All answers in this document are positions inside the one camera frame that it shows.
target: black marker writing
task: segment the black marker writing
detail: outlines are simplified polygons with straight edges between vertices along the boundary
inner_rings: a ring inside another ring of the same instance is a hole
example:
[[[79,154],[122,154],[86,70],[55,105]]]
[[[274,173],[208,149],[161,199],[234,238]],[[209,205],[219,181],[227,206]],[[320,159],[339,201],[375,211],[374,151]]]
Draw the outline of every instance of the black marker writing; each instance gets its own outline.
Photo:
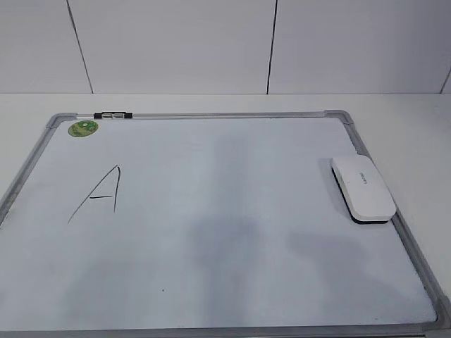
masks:
[[[83,199],[82,203],[80,203],[80,205],[75,209],[75,211],[73,212],[72,216],[69,217],[68,220],[68,224],[70,223],[70,221],[72,220],[73,216],[75,216],[75,214],[80,210],[80,208],[82,207],[82,205],[88,200],[88,199],[103,199],[103,198],[109,198],[112,196],[91,196],[92,193],[94,192],[95,189],[97,189],[97,187],[108,177],[108,175],[110,175],[115,169],[118,170],[118,181],[116,183],[116,192],[114,193],[114,207],[113,207],[113,212],[116,212],[116,203],[118,201],[118,190],[119,190],[119,181],[121,180],[121,169],[119,168],[119,165],[115,165],[113,167],[113,169],[111,169],[110,171],[108,171],[106,173],[105,176],[102,177],[102,179],[99,181],[99,183],[96,184],[96,186],[94,187],[94,189],[92,189],[89,194],[85,197],[85,199]]]

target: gray plastic corner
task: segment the gray plastic corner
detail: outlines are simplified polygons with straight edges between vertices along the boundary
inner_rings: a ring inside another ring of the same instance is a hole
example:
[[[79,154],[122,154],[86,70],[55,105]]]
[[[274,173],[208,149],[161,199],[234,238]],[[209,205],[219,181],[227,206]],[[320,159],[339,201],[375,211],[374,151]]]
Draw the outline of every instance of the gray plastic corner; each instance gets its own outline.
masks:
[[[77,119],[76,113],[58,113],[53,115],[49,122],[46,124],[46,128],[56,128],[63,121],[72,121]]]
[[[324,111],[324,114],[329,118],[338,118],[345,125],[351,125],[354,123],[351,115],[347,111]]]

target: white eraser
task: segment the white eraser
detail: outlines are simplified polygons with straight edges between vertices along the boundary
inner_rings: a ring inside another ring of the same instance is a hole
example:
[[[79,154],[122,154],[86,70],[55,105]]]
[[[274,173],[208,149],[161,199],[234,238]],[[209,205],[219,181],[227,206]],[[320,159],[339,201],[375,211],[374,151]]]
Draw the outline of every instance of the white eraser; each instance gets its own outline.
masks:
[[[358,223],[385,223],[396,205],[373,161],[363,155],[332,158],[332,170],[352,218]]]

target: logo on eraser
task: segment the logo on eraser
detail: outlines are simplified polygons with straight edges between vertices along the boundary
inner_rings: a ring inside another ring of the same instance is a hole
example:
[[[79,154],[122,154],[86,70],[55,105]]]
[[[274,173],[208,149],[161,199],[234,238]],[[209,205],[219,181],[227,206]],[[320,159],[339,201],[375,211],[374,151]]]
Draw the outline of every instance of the logo on eraser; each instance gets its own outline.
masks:
[[[359,173],[360,177],[362,178],[362,181],[364,181],[364,184],[368,184],[368,181],[366,180],[366,177],[363,173]]]

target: white table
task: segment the white table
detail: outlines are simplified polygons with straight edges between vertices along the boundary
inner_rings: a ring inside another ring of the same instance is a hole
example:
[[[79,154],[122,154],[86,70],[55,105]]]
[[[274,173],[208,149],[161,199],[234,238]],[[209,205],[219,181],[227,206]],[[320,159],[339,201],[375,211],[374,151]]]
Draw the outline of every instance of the white table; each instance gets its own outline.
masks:
[[[0,194],[55,113],[287,112],[342,109],[381,171],[441,287],[451,296],[451,95],[0,95]]]

